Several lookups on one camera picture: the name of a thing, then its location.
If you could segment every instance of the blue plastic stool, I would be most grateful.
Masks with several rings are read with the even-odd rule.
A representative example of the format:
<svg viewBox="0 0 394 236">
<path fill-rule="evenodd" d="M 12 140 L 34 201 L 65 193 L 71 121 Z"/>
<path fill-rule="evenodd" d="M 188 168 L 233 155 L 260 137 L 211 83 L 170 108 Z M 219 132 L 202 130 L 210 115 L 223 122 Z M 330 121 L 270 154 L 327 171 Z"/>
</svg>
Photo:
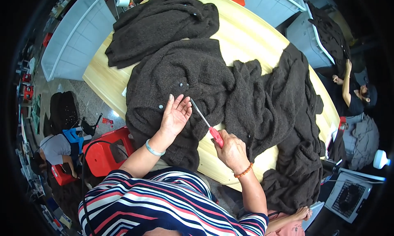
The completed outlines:
<svg viewBox="0 0 394 236">
<path fill-rule="evenodd" d="M 84 137 L 79 137 L 76 132 L 82 131 L 82 127 L 75 127 L 73 129 L 63 130 L 63 134 L 66 136 L 67 140 L 70 143 L 78 143 L 79 146 L 79 154 L 82 153 L 82 144 L 85 140 L 91 140 L 91 135 L 86 135 Z"/>
</svg>

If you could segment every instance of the person in black shirt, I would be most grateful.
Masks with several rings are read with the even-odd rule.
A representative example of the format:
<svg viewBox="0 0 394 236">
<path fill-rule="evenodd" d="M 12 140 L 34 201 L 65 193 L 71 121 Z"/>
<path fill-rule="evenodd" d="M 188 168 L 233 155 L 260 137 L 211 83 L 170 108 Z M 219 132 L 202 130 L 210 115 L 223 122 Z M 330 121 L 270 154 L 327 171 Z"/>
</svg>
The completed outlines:
<svg viewBox="0 0 394 236">
<path fill-rule="evenodd" d="M 367 83 L 360 86 L 355 79 L 350 79 L 352 63 L 346 61 L 345 78 L 332 76 L 332 81 L 318 73 L 320 80 L 337 109 L 339 116 L 355 116 L 364 111 L 364 108 L 375 106 L 377 91 L 374 85 Z"/>
</svg>

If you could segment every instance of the beige pants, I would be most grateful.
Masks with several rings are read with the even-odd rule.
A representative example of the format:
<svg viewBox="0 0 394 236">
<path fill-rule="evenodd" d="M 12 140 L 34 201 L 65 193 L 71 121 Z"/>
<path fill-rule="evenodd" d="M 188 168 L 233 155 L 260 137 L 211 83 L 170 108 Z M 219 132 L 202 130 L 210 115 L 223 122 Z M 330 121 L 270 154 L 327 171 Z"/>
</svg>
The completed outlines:
<svg viewBox="0 0 394 236">
<path fill-rule="evenodd" d="M 157 161 L 157 163 L 153 166 L 153 168 L 150 170 L 150 172 L 156 171 L 156 170 L 162 170 L 162 169 L 170 168 L 170 167 L 171 166 L 169 166 L 163 159 L 159 159 Z M 203 175 L 203 174 L 197 174 L 197 175 L 201 178 L 201 180 L 204 181 L 204 183 L 208 186 L 208 188 L 210 190 L 211 186 L 209 185 L 208 180 L 205 178 L 205 175 Z"/>
</svg>

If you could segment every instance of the red screwdriver handle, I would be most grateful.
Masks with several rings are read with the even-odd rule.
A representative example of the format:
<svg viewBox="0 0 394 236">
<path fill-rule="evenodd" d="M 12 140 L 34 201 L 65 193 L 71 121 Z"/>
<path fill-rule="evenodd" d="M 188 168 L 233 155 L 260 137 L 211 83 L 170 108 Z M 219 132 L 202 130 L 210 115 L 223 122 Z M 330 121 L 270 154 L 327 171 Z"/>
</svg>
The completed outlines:
<svg viewBox="0 0 394 236">
<path fill-rule="evenodd" d="M 213 127 L 209 128 L 209 132 L 211 133 L 212 137 L 214 137 L 215 142 L 219 144 L 220 148 L 223 148 L 224 142 L 220 136 L 220 133 Z"/>
</svg>

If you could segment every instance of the orange beaded bracelet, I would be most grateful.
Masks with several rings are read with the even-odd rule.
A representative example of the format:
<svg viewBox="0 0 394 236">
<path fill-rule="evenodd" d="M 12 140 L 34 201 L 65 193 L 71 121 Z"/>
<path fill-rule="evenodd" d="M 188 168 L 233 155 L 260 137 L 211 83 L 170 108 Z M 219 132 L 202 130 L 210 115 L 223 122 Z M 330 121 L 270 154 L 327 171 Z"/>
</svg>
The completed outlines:
<svg viewBox="0 0 394 236">
<path fill-rule="evenodd" d="M 241 174 L 234 174 L 235 178 L 239 178 L 243 175 L 245 175 L 247 172 L 249 172 L 251 169 L 253 168 L 253 163 L 250 163 L 249 168 L 247 168 L 244 172 L 242 172 Z"/>
</svg>

